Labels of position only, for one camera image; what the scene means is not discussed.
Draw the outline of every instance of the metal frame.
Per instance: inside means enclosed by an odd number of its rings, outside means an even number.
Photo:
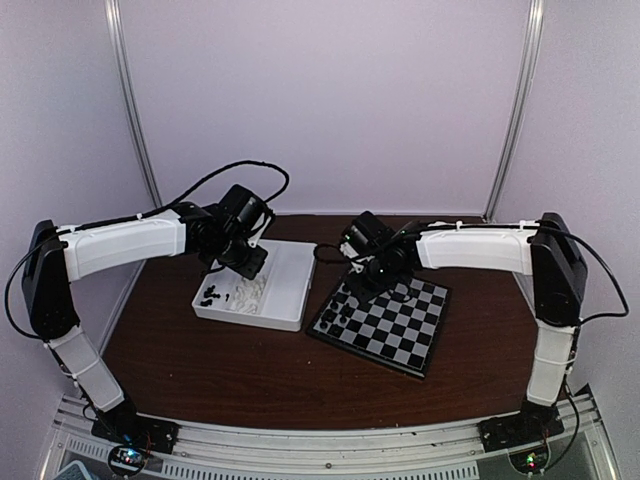
[[[522,62],[520,64],[520,74],[518,77],[518,85],[516,95],[513,100],[511,109],[511,118],[509,119],[509,127],[507,136],[505,137],[500,155],[500,163],[498,171],[493,182],[489,201],[484,212],[484,219],[488,222],[493,221],[498,202],[504,189],[504,184],[509,173],[511,161],[518,143],[518,136],[524,119],[525,105],[529,98],[531,83],[538,61],[538,53],[540,51],[540,39],[542,38],[542,25],[544,20],[544,0],[531,0],[529,8],[529,22],[524,39],[524,48],[522,50]]]
[[[65,452],[104,462],[111,445],[91,436],[83,417],[84,400],[64,397],[54,419],[54,435],[39,478],[52,478]],[[588,394],[576,398],[582,430],[589,435],[599,478],[619,478],[598,409]],[[569,438],[575,416],[565,400],[558,404]],[[478,461],[504,456],[484,453],[477,424],[483,419],[429,426],[345,431],[259,430],[177,421],[180,433],[172,455],[154,454],[149,472],[161,478],[228,478],[254,480],[428,477],[428,472],[472,468]]]
[[[122,20],[120,19],[120,2],[119,0],[105,0],[105,8],[107,13],[107,25],[111,36],[111,43],[118,64],[118,73],[120,74],[120,85],[122,86],[122,94],[124,96],[125,106],[127,109],[127,118],[129,119],[129,129],[133,146],[138,157],[138,163],[142,170],[147,192],[151,196],[153,205],[157,208],[162,206],[162,199],[158,189],[153,168],[149,160],[147,145],[142,132],[142,124],[140,122],[140,114],[133,94],[133,83],[131,81],[131,73],[129,71],[129,62],[127,60],[127,50],[124,43],[124,33],[122,31]]]
[[[140,115],[133,92],[133,83],[131,81],[131,73],[127,60],[122,20],[120,18],[120,1],[105,0],[105,7],[107,13],[107,24],[109,26],[111,42],[113,43],[116,61],[118,64],[120,84],[122,86],[122,93],[127,108],[127,117],[129,119],[129,128],[136,155],[138,157],[138,163],[140,164],[145,186],[151,196],[154,206],[159,207],[162,205],[162,199],[160,197],[158,183],[153,173],[151,161],[149,160],[149,153],[147,151]],[[511,166],[511,161],[515,153],[518,136],[520,134],[524,118],[524,108],[527,98],[529,97],[529,91],[531,89],[531,83],[538,60],[538,53],[540,51],[543,18],[544,0],[531,0],[529,20],[527,23],[524,47],[522,51],[522,61],[520,64],[520,73],[518,77],[516,95],[511,110],[511,117],[509,119],[507,136],[505,137],[498,170],[483,214],[483,218],[488,222],[491,222],[494,219],[498,202]]]

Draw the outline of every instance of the white backdrop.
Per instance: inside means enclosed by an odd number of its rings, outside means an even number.
[[[540,60],[498,221],[561,213],[607,260],[628,319],[583,328],[572,384],[589,382],[623,470],[640,471],[640,3],[547,2]],[[583,314],[619,310],[590,261]]]
[[[281,164],[280,212],[481,213],[527,0],[122,2],[166,202],[241,158]],[[267,195],[270,172],[231,174]],[[194,198],[210,203],[229,180]]]
[[[104,1],[0,7],[0,285],[40,220],[81,224],[151,207],[126,124]],[[78,315],[100,344],[133,266],[73,285]],[[12,312],[29,329],[20,278]],[[35,478],[44,436],[65,387],[38,341],[0,313],[0,477]]]

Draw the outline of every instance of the black cable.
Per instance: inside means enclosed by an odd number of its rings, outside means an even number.
[[[569,453],[569,450],[571,449],[571,446],[575,443],[576,438],[578,437],[578,433],[580,432],[580,412],[578,411],[578,407],[576,407],[576,403],[573,400],[573,396],[571,395],[571,391],[569,390],[569,386],[567,385],[566,377],[565,377],[565,379],[563,381],[563,386],[564,386],[564,391],[567,394],[567,400],[569,400],[569,403],[571,404],[571,408],[573,408],[573,412],[576,415],[576,428],[573,431],[573,435],[571,436],[571,440],[569,440],[569,443],[567,444],[565,449],[562,451],[562,453],[555,459],[555,461],[551,465],[549,465],[548,467],[546,467],[544,469],[544,473],[548,472],[553,467],[558,465],[558,463],[560,463],[560,461],[567,455],[567,453]]]
[[[35,250],[36,250],[35,248],[32,249],[24,257],[22,257],[20,259],[20,261],[18,262],[18,264],[14,267],[13,271],[11,272],[11,275],[9,275],[9,279],[7,280],[7,283],[4,286],[4,313],[7,316],[7,320],[9,320],[9,323],[11,324],[11,326],[13,327],[13,329],[16,332],[18,332],[23,337],[39,340],[40,337],[38,335],[36,335],[34,333],[25,332],[24,330],[22,330],[18,326],[18,324],[16,323],[16,321],[13,318],[13,315],[11,315],[11,307],[9,306],[9,295],[10,295],[10,290],[11,290],[11,283],[13,282],[14,277],[18,273],[18,270],[20,270],[20,267],[22,267],[22,265],[27,260],[29,260],[29,258],[31,258],[31,255],[33,255]]]
[[[113,428],[111,428],[111,425],[109,425],[107,422],[104,421],[104,419],[98,413],[98,408],[93,404],[93,402],[89,398],[89,395],[86,392],[85,392],[85,397],[86,397],[87,401],[89,402],[89,404],[85,405],[85,407],[82,409],[82,415],[84,415],[84,418],[86,418],[87,420],[90,420],[90,421],[98,420],[100,425],[102,425],[102,427],[107,432],[109,432],[116,440],[119,440],[120,442],[123,442],[124,445],[133,444],[133,441],[127,442],[126,438],[124,438],[122,435],[120,435],[117,431],[115,431]],[[94,420],[91,420],[90,418],[88,418],[85,415],[87,407],[89,407],[89,408],[91,408],[91,410],[93,410],[93,414],[96,416],[96,418]]]
[[[113,225],[115,223],[133,222],[135,220],[138,220],[139,218],[153,217],[154,215],[158,215],[162,212],[169,210],[171,207],[176,206],[178,203],[182,202],[184,199],[186,199],[189,195],[191,195],[193,192],[195,192],[197,189],[199,189],[202,185],[207,183],[212,178],[217,177],[218,175],[226,172],[227,170],[231,170],[232,168],[240,167],[243,165],[253,165],[256,167],[270,168],[272,170],[276,170],[284,177],[284,183],[282,184],[280,189],[264,201],[267,204],[272,200],[275,200],[280,195],[282,195],[282,193],[284,193],[284,191],[289,187],[289,182],[290,182],[289,174],[286,172],[286,170],[279,167],[278,165],[275,165],[273,163],[268,163],[268,162],[261,162],[257,160],[240,160],[238,162],[233,162],[228,165],[225,165],[224,167],[218,168],[217,170],[214,170],[213,172],[205,175],[196,183],[194,183],[191,187],[185,190],[182,194],[174,198],[171,202],[167,203],[166,205],[163,205],[158,208],[154,208],[153,210],[142,213],[140,215],[129,215],[126,217],[112,218],[109,220],[101,220],[98,222],[85,223],[83,225],[76,227],[76,230],[78,231],[89,230],[91,228],[106,227],[108,225]]]
[[[351,263],[351,260],[348,258],[335,258],[335,259],[330,259],[330,258],[322,258],[320,256],[320,251],[323,249],[331,249],[331,250],[337,250],[338,253],[340,255],[343,255],[343,253],[340,251],[340,247],[337,245],[334,245],[333,243],[319,243],[315,246],[315,248],[313,249],[313,257],[320,263],[324,263],[326,265],[346,265],[347,263]]]
[[[224,270],[225,268],[227,268],[225,265],[221,265],[221,266],[216,267],[216,268],[210,268],[210,269],[208,269],[208,270],[203,270],[203,271],[200,273],[200,276],[201,276],[202,278],[204,278],[204,277],[206,277],[207,275],[210,275],[210,274],[212,274],[212,273],[220,273],[220,272],[221,272],[222,270]]]

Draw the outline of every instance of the white plastic tray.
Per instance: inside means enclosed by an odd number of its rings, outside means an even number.
[[[193,310],[210,320],[297,332],[311,287],[316,245],[280,240],[259,244],[269,255],[256,278],[247,280],[228,268],[207,275],[191,302]],[[220,298],[202,306],[204,293],[212,285]]]

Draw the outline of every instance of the black bracket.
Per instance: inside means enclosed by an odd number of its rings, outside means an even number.
[[[564,425],[557,407],[540,407],[544,415],[522,411],[505,417],[494,417],[478,424],[480,439],[485,452],[515,448],[535,443],[544,438],[560,435]]]
[[[136,430],[143,433],[138,438],[132,438],[129,445],[146,450],[149,443],[149,450],[158,453],[173,453],[173,447],[178,439],[178,430],[180,429],[177,423],[139,415],[136,415],[135,423]],[[106,425],[98,419],[93,423],[91,434],[94,437],[104,438],[110,442],[122,443],[123,441],[121,437],[116,436],[113,430],[107,429]]]

